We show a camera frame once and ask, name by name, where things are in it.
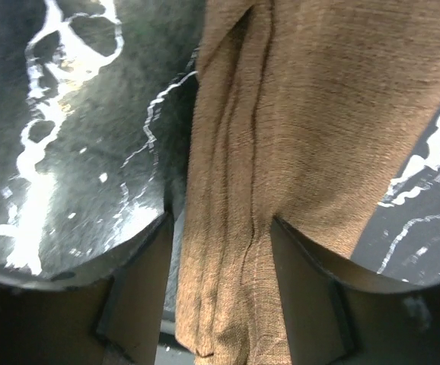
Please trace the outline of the brown cloth napkin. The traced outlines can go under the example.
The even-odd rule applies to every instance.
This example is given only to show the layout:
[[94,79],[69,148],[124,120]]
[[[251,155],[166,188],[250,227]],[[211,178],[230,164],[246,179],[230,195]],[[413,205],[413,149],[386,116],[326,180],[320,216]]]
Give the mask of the brown cloth napkin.
[[176,337],[288,364],[269,226],[350,256],[440,104],[440,1],[209,1]]

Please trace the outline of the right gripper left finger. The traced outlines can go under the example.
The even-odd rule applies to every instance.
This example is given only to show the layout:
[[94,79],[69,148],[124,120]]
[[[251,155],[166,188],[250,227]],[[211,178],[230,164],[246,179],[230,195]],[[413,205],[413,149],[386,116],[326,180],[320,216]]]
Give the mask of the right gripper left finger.
[[0,268],[0,364],[152,364],[174,220],[50,279]]

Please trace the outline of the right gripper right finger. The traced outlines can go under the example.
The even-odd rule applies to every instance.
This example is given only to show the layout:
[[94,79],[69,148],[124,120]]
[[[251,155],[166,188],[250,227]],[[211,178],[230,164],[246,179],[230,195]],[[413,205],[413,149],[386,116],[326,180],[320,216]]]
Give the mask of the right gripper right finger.
[[440,284],[379,275],[271,223],[294,364],[440,364]]

